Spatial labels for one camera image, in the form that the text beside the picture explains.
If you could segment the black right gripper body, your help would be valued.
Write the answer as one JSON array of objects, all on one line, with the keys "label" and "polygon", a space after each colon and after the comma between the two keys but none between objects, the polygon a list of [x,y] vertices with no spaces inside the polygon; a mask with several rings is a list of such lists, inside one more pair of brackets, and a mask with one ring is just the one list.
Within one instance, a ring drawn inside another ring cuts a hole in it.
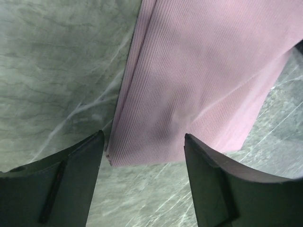
[{"label": "black right gripper body", "polygon": [[301,40],[300,42],[298,42],[294,48],[301,54],[303,55],[303,40]]}]

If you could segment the pink tank top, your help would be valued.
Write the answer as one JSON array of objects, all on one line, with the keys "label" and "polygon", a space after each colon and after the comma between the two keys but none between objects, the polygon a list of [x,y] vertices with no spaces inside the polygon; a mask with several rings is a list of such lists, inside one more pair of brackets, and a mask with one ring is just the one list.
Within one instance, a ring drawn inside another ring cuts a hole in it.
[{"label": "pink tank top", "polygon": [[241,149],[296,44],[300,0],[144,0],[106,150],[114,167],[184,160],[189,133]]}]

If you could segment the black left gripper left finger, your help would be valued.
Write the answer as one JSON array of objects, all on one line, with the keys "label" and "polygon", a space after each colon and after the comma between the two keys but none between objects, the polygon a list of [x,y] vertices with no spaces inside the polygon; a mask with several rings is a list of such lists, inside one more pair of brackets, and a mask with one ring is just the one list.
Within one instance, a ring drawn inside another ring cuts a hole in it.
[{"label": "black left gripper left finger", "polygon": [[0,174],[3,227],[84,227],[103,155],[104,133]]}]

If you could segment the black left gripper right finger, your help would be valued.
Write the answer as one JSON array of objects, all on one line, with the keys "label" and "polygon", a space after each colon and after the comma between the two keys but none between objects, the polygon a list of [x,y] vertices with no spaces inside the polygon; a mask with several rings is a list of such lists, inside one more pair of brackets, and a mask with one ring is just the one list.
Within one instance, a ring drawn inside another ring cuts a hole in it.
[{"label": "black left gripper right finger", "polygon": [[185,135],[189,183],[200,227],[300,227],[303,180],[245,166]]}]

